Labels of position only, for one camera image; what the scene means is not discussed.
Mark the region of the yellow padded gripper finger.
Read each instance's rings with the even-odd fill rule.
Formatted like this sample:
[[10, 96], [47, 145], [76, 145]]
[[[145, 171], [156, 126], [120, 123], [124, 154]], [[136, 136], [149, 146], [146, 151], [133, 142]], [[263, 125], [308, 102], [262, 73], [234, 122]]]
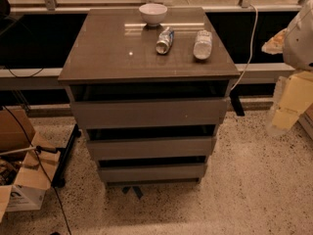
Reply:
[[313, 73], [297, 72], [289, 77], [280, 76], [273, 94], [266, 121], [271, 136], [287, 133], [313, 104]]

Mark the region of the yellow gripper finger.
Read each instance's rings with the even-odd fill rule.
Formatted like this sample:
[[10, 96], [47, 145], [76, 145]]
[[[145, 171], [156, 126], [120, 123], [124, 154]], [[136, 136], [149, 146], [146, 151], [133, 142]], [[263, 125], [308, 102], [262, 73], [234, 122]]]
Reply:
[[287, 30], [284, 28], [271, 37], [267, 42], [261, 47], [261, 51], [266, 54], [276, 55], [283, 53], [283, 47], [285, 42]]

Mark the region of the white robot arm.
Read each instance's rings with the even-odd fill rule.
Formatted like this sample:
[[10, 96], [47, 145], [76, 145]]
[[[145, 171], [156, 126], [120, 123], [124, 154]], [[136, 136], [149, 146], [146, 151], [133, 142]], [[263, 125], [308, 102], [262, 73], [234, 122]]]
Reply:
[[267, 54], [282, 54], [294, 68], [289, 77], [280, 76], [268, 113], [269, 135], [287, 133], [313, 104], [313, 0], [309, 0], [288, 27], [270, 38], [261, 48]]

